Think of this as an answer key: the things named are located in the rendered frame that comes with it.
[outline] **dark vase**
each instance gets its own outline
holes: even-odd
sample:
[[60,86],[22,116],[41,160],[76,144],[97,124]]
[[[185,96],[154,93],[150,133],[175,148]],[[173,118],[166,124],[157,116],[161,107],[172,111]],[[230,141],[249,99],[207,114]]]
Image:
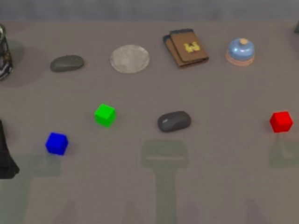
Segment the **dark vase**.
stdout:
[[6,40],[6,29],[0,24],[0,81],[13,71],[13,60]]

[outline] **table surface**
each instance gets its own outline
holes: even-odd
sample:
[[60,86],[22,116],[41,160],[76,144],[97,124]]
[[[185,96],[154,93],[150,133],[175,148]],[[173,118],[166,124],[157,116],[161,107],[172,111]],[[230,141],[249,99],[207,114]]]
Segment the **table surface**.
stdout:
[[[4,24],[15,70],[0,83],[0,117],[21,171],[0,181],[1,224],[299,222],[295,22]],[[209,62],[176,67],[162,36],[180,28],[194,29]],[[246,68],[225,59],[239,37],[256,47]],[[125,44],[148,50],[146,70],[111,67],[110,54]],[[69,54],[85,66],[49,70]],[[94,121],[102,103],[117,110],[111,128]],[[158,117],[179,110],[192,125],[160,132]],[[269,119],[281,110],[294,126],[275,135]],[[68,136],[65,156],[46,152],[50,132]]]

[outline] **computer mouse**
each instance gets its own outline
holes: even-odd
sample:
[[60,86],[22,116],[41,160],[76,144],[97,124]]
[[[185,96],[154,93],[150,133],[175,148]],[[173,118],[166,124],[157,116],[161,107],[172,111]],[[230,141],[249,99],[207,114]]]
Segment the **computer mouse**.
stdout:
[[191,117],[185,111],[163,114],[158,119],[158,127],[162,132],[174,132],[189,127]]

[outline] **yellow emblem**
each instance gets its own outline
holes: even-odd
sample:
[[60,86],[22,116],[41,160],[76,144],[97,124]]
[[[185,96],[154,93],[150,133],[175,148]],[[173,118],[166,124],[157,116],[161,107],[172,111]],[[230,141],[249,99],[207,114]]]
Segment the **yellow emblem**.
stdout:
[[185,50],[188,53],[193,53],[193,52],[197,52],[200,50],[199,45],[195,41],[192,43],[184,43],[184,46],[185,46]]

